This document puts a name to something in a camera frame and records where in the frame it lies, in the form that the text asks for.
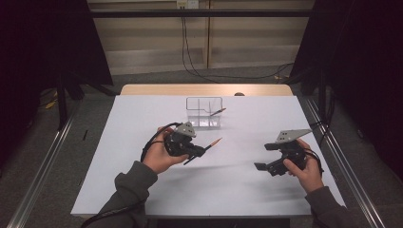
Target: wall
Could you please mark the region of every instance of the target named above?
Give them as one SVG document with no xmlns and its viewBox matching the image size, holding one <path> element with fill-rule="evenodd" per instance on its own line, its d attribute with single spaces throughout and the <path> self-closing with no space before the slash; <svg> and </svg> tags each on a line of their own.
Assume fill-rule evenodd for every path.
<svg viewBox="0 0 403 228">
<path fill-rule="evenodd" d="M 176 1 L 88 0 L 92 10 L 173 10 Z M 308 10 L 313 0 L 200 1 L 200 9 Z M 94 19 L 111 73 L 182 70 L 181 18 Z M 294 62 L 308 18 L 185 18 L 195 68 Z"/>
</svg>

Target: wire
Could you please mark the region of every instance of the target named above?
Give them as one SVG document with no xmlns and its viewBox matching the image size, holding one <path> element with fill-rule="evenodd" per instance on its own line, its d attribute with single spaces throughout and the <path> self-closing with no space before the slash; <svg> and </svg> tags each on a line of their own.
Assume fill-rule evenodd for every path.
<svg viewBox="0 0 403 228">
<path fill-rule="evenodd" d="M 311 156 L 312 158 L 314 158 L 317 161 L 317 166 L 319 167 L 320 176 L 322 176 L 322 173 L 324 172 L 324 170 L 322 169 L 322 162 L 320 161 L 320 158 L 317 155 L 317 153 L 309 148 L 303 148 L 303 149 L 311 152 L 311 153 L 309 153 L 309 152 L 305 151 L 305 154 Z"/>
<path fill-rule="evenodd" d="M 195 72 L 190 71 L 186 66 L 186 63 L 184 61 L 184 46 L 186 46 L 187 56 L 189 58 L 190 65 L 192 66 L 192 70 Z M 216 83 L 216 84 L 219 84 L 220 82 L 217 82 L 217 81 L 209 79 L 209 78 L 231 78 L 231 79 L 251 79 L 251 80 L 264 79 L 264 78 L 270 78 L 270 77 L 273 77 L 276 75 L 279 76 L 279 74 L 284 69 L 286 69 L 288 66 L 292 66 L 294 64 L 294 63 L 288 63 L 288 64 L 278 66 L 278 70 L 275 73 L 269 74 L 269 75 L 264 75 L 264 76 L 259 76 L 259 77 L 237 77 L 237 76 L 215 75 L 215 74 L 201 75 L 193 66 L 192 58 L 191 58 L 190 51 L 189 51 L 189 44 L 187 41 L 186 19 L 184 17 L 182 18 L 182 63 L 188 73 L 190 73 L 194 76 L 203 78 L 204 80 Z"/>
<path fill-rule="evenodd" d="M 164 127 L 162 127 L 160 130 L 157 131 L 157 133 L 155 133 L 151 139 L 145 144 L 144 148 L 143 148 L 143 153 L 142 156 L 140 157 L 140 162 L 143 162 L 145 155 L 147 154 L 148 149 L 150 148 L 151 144 L 153 143 L 154 139 L 157 138 L 157 136 L 159 134 L 161 134 L 163 131 L 166 130 L 166 128 L 170 127 L 170 126 L 179 126 L 181 125 L 181 123 L 170 123 Z"/>
<path fill-rule="evenodd" d="M 186 44 L 187 56 L 188 56 L 188 58 L 189 58 L 190 65 L 192 66 L 193 70 L 194 70 L 196 73 L 191 72 L 191 71 L 187 68 L 186 63 L 184 62 L 184 54 L 183 54 L 183 53 L 184 53 L 184 45 L 185 45 L 185 44 Z M 205 78 L 204 76 L 201 76 L 200 73 L 199 73 L 199 72 L 195 69 L 195 67 L 193 66 L 192 58 L 191 58 L 190 52 L 189 52 L 189 44 L 188 44 L 188 42 L 187 42 L 187 27 L 186 27 L 186 20 L 184 19 L 184 17 L 182 17 L 182 62 L 183 62 L 183 66 L 184 66 L 184 68 L 186 69 L 186 71 L 187 71 L 188 73 L 190 73 L 191 75 L 194 75 L 194 76 L 203 78 L 204 80 L 210 81 L 210 82 L 212 82 L 212 83 L 216 83 L 216 84 L 219 83 L 219 82 L 216 82 L 216 81 L 214 81 L 214 80 Z"/>
<path fill-rule="evenodd" d="M 153 143 L 163 143 L 163 141 L 154 141 L 154 140 L 155 140 L 155 138 L 157 138 L 157 136 L 158 136 L 159 134 L 161 134 L 162 132 L 164 132 L 164 131 L 166 130 L 166 128 L 168 128 L 168 127 L 170 127 L 170 126 L 172 126 L 172 125 L 179 126 L 179 125 L 181 125 L 181 124 L 180 124 L 180 123 L 170 123 L 170 124 L 168 124 L 168 125 L 166 125 L 166 126 L 160 128 L 160 130 L 158 130 L 157 133 L 155 133 L 155 134 L 151 137 L 151 139 L 147 142 L 147 144 L 145 145 L 145 147 L 144 147 L 144 149 L 143 149 L 142 156 L 141 156 L 141 158 L 140 158 L 140 162 L 143 162 L 143 160 L 144 160 L 144 158 L 145 158 L 145 155 L 146 155 L 148 149 L 150 148 L 150 146 L 151 146 Z M 93 217 L 89 218 L 88 220 L 86 220 L 86 221 L 83 223 L 83 225 L 81 226 L 81 228 L 85 228 L 85 227 L 87 227 L 90 223 L 92 223 L 92 222 L 94 222 L 94 221 L 96 221 L 96 220 L 99 220 L 99 219 L 103 219 L 103 218 L 111 217 L 111 216 L 117 216 L 117 215 L 120 215 L 120 214 L 122 214 L 122 213 L 126 213 L 126 212 L 129 212 L 129 211 L 132 211 L 132 210 L 140 209 L 140 206 L 143 206 L 144 203 L 145 203 L 145 200 L 144 200 L 144 201 L 140 201 L 140 202 L 138 202 L 138 203 L 136 203 L 136 204 L 134 204 L 134 205 L 121 208 L 121 209 L 110 210 L 110 211 L 103 212 L 103 213 L 101 213 L 101 214 L 98 214 L 98 215 L 93 216 Z"/>
<path fill-rule="evenodd" d="M 92 222 L 95 222 L 99 219 L 104 219 L 107 217 L 112 217 L 112 216 L 117 216 L 129 211 L 133 211 L 133 210 L 139 210 L 142 206 L 144 206 L 145 200 L 143 201 L 139 201 L 138 203 L 131 205 L 131 206 L 127 206 L 121 209 L 117 209 L 117 210 L 110 210 L 110 211 L 106 211 L 103 212 L 101 214 L 95 215 L 89 219 L 87 219 L 82 225 L 81 228 L 86 228 L 89 224 L 91 224 Z"/>
</svg>

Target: transparent plastic box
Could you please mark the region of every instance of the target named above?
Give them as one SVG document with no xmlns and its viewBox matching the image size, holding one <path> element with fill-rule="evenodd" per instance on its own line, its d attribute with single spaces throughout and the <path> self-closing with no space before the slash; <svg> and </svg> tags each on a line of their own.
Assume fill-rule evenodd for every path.
<svg viewBox="0 0 403 228">
<path fill-rule="evenodd" d="M 188 121 L 195 127 L 221 127 L 221 97 L 189 97 L 186 99 Z"/>
</svg>

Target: white table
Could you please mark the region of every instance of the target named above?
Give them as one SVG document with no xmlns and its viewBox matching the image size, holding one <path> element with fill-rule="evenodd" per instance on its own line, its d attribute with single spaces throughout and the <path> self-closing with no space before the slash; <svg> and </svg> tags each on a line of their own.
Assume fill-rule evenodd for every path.
<svg viewBox="0 0 403 228">
<path fill-rule="evenodd" d="M 280 153 L 266 151 L 280 130 L 309 128 L 297 97 L 222 97 L 227 109 L 219 130 L 198 131 L 192 143 L 222 140 L 186 166 L 159 175 L 150 190 L 146 213 L 156 218 L 278 218 L 310 215 L 305 193 L 294 177 L 258 171 L 254 162 L 272 162 Z M 114 178 L 127 172 L 158 126 L 185 122 L 186 96 L 119 96 L 89 167 L 72 215 L 99 212 L 115 191 Z M 312 134 L 302 137 L 318 153 L 323 180 L 344 201 Z"/>
</svg>

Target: person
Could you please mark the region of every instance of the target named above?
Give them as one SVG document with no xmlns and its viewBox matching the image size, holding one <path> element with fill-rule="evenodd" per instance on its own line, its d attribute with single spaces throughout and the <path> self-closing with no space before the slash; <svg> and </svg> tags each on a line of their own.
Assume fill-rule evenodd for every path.
<svg viewBox="0 0 403 228">
<path fill-rule="evenodd" d="M 119 174 L 115 179 L 116 192 L 101 209 L 103 212 L 120 209 L 130 205 L 145 202 L 149 196 L 148 188 L 153 185 L 158 174 L 166 171 L 170 166 L 185 161 L 188 156 L 171 157 L 166 152 L 163 143 L 164 137 L 173 130 L 167 128 L 159 134 L 147 151 L 144 161 L 135 161 L 126 174 Z M 310 146 L 303 140 L 298 139 L 303 148 L 310 149 Z M 351 222 L 350 214 L 344 206 L 340 206 L 329 187 L 324 186 L 317 161 L 307 156 L 306 167 L 300 170 L 290 160 L 284 160 L 284 165 L 289 169 L 289 174 L 296 176 L 303 189 L 306 191 L 307 201 L 312 206 L 314 223 L 319 227 L 355 227 Z M 139 210 L 101 218 L 90 223 L 90 228 L 112 228 L 112 227 L 139 227 L 146 226 L 144 206 Z"/>
<path fill-rule="evenodd" d="M 311 147 L 302 139 L 297 139 L 299 145 L 310 153 Z M 289 174 L 296 176 L 305 190 L 306 200 L 311 205 L 316 227 L 357 227 L 346 207 L 337 203 L 328 186 L 325 186 L 319 172 L 317 160 L 306 156 L 306 165 L 300 170 L 292 161 L 283 161 Z"/>
</svg>

